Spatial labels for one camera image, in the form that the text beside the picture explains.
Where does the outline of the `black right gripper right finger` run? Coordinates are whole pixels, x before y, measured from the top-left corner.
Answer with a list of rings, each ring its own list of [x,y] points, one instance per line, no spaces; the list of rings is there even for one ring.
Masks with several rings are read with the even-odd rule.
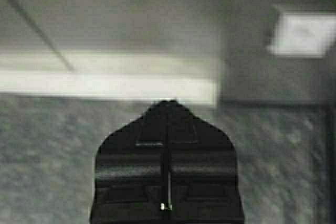
[[[170,223],[244,223],[237,153],[229,137],[177,101],[169,101],[166,108]]]

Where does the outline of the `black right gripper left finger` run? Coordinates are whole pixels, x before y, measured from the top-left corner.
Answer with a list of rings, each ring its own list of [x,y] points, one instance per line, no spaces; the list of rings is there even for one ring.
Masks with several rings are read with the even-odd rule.
[[[106,137],[94,160],[90,223],[162,223],[168,102]]]

